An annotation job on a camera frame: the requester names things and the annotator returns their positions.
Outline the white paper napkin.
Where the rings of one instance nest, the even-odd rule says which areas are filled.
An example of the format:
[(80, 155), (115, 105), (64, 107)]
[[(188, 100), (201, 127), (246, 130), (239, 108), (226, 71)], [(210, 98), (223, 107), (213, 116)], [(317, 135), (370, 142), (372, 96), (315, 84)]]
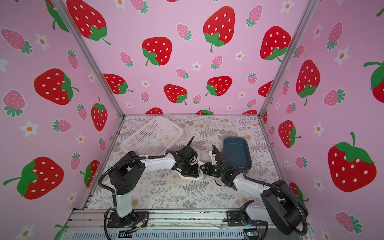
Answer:
[(198, 174), (197, 176), (192, 176), (192, 177), (185, 177), (185, 176), (182, 176), (181, 173), (179, 173), (179, 176), (181, 179), (184, 179), (184, 180), (202, 180), (204, 178), (203, 175), (201, 174)]

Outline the dark teal plastic bin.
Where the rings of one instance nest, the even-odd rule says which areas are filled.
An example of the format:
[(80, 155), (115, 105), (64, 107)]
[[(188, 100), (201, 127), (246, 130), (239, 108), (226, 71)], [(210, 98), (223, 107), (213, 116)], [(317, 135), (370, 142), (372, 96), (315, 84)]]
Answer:
[(248, 142), (244, 138), (225, 138), (223, 140), (223, 151), (233, 168), (247, 169), (248, 171), (252, 168), (253, 163)]

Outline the white plastic mesh basket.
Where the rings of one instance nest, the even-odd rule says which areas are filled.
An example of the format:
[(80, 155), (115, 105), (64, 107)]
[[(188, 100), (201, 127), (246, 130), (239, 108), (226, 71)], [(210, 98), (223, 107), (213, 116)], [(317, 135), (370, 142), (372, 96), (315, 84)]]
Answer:
[(139, 156), (157, 156), (171, 149), (184, 130), (170, 120), (158, 116), (134, 132), (121, 144), (127, 153), (134, 151)]

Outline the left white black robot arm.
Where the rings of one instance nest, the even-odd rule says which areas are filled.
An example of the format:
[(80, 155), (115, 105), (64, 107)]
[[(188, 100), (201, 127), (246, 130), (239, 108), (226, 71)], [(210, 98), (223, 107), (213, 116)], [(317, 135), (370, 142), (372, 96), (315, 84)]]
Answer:
[(113, 207), (104, 214), (104, 229), (129, 227), (132, 231), (146, 224), (148, 212), (135, 214), (131, 192), (144, 174), (158, 170), (177, 171), (181, 177), (198, 179), (198, 153), (192, 148), (193, 138), (178, 151), (160, 156), (138, 156), (128, 152), (114, 166), (106, 170), (98, 180), (98, 186), (112, 193)]

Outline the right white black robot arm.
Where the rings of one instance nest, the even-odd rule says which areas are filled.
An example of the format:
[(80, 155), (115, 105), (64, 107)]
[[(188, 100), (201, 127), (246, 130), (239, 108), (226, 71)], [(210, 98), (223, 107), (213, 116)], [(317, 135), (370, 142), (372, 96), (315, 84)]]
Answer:
[(252, 168), (248, 146), (224, 146), (222, 151), (213, 147), (211, 162), (200, 166), (204, 175), (218, 178), (224, 187), (246, 192), (261, 199), (264, 209), (253, 206), (251, 202), (241, 207), (241, 221), (245, 225), (264, 221), (273, 223), (285, 235), (296, 232), (304, 236), (308, 232), (308, 210), (284, 181), (272, 184), (256, 180), (247, 175)]

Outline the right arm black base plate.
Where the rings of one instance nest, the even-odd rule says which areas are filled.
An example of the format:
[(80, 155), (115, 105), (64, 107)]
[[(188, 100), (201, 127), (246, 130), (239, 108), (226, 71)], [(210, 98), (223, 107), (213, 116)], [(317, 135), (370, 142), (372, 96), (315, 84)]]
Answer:
[(223, 223), (227, 223), (230, 227), (256, 227), (266, 226), (268, 224), (268, 222), (264, 221), (251, 220), (245, 211), (240, 210), (227, 211)]

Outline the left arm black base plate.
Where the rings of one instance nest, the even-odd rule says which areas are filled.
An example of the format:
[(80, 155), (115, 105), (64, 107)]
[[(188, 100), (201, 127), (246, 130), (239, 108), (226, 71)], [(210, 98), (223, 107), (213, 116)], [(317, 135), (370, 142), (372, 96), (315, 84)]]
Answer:
[(148, 224), (150, 212), (135, 212), (125, 217), (120, 217), (112, 212), (107, 217), (108, 228), (145, 228)]

